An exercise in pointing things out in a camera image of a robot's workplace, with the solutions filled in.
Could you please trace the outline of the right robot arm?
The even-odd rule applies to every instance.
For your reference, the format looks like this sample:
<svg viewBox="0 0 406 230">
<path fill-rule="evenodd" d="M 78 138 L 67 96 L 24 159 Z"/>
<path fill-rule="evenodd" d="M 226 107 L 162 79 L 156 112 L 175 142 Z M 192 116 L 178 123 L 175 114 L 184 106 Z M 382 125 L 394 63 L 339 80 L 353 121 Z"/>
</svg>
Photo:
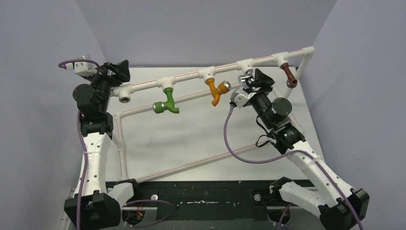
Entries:
<svg viewBox="0 0 406 230">
<path fill-rule="evenodd" d="M 239 76 L 238 81 L 243 87 L 241 95 L 237 96 L 238 106 L 253 107 L 257 123 L 280 153 L 280 158 L 292 162 L 316 188 L 312 191 L 283 177 L 270 187 L 271 202 L 297 205 L 318 217 L 327 230 L 363 229 L 361 221 L 366 216 L 368 193 L 343 181 L 315 153 L 304 134 L 292 124 L 293 107 L 288 99 L 269 99 L 274 80 L 255 69 Z"/>
</svg>

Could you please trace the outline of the chrome metal faucet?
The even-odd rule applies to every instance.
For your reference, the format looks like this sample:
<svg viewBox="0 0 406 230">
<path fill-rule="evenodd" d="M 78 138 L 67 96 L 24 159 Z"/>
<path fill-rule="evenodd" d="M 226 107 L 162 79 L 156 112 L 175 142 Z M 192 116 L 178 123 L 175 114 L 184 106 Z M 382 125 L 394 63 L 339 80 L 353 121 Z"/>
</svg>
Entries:
<svg viewBox="0 0 406 230">
<path fill-rule="evenodd" d="M 244 89 L 251 88 L 254 81 L 255 81 L 255 78 L 253 77 L 253 75 L 244 74 L 244 75 L 238 76 L 238 82 L 241 84 L 241 86 Z"/>
</svg>

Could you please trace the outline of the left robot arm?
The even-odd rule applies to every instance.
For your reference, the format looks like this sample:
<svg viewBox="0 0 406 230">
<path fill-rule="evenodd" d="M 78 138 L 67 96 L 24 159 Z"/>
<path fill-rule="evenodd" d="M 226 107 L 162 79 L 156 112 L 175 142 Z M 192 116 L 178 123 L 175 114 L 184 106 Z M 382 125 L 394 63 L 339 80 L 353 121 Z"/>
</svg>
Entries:
<svg viewBox="0 0 406 230">
<path fill-rule="evenodd" d="M 77 129 L 83 148 L 78 186 L 73 197 L 65 200 L 64 211 L 78 230 L 101 230 L 122 221 L 125 204 L 140 203 L 142 193 L 134 180 L 115 182 L 106 187 L 107 153 L 113 140 L 113 116 L 107 112 L 111 89 L 130 81 L 129 62 L 118 64 L 82 58 L 59 63 L 61 69 L 74 70 L 87 79 L 73 91 L 77 103 Z"/>
</svg>

